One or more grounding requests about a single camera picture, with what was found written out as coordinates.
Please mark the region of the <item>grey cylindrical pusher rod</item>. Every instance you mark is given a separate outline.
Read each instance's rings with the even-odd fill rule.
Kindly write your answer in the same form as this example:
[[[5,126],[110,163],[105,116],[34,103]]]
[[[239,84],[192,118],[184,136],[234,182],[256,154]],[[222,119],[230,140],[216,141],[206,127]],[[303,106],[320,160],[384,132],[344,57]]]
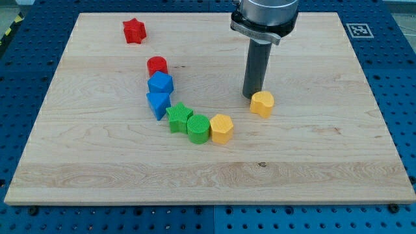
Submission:
[[[243,96],[248,99],[262,91],[271,47],[271,43],[250,40],[242,89]]]

